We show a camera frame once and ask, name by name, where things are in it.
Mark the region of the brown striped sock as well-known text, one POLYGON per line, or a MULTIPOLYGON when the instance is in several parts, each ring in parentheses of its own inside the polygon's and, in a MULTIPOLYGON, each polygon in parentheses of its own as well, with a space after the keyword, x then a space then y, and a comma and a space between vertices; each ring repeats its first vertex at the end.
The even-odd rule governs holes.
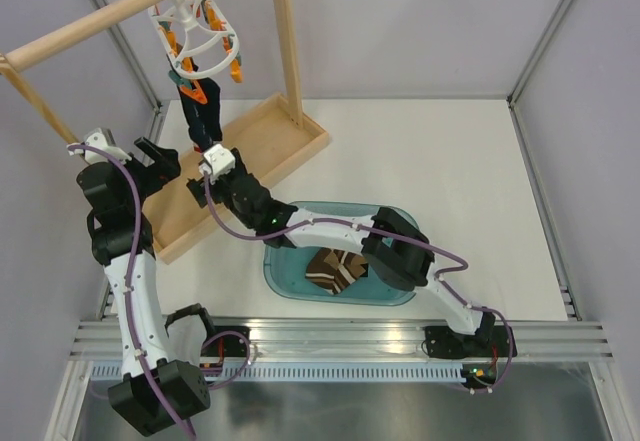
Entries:
POLYGON ((359 254, 321 248, 309 261, 305 278, 329 295, 338 295, 368 276, 369 264, 359 254))

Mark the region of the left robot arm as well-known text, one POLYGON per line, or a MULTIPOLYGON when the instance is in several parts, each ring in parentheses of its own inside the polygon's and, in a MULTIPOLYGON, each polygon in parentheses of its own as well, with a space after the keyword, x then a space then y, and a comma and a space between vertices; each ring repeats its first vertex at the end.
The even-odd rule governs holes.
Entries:
POLYGON ((87 164, 76 182, 91 206, 92 254, 104 269, 118 313, 121 380, 109 388, 108 400, 145 437, 177 426, 193 440, 191 419, 210 406, 200 357, 215 351, 219 333, 200 304, 161 313, 152 226, 142 207, 181 168, 175 150, 144 137, 135 144, 151 158, 150 165, 118 147, 106 128, 68 147, 87 164))

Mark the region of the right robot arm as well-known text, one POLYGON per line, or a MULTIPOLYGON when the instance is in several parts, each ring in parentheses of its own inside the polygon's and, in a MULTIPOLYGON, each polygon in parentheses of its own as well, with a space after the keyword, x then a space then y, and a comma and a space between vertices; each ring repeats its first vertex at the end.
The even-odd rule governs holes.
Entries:
POLYGON ((394 209, 383 206, 359 217, 322 214, 273 198, 240 162, 222 174, 206 167, 201 173, 187 188, 228 234, 274 249, 317 247, 361 255, 392 288, 426 290, 462 351, 478 355, 491 346, 496 313, 465 300, 444 280, 446 273, 466 270, 468 262, 431 244, 394 209))

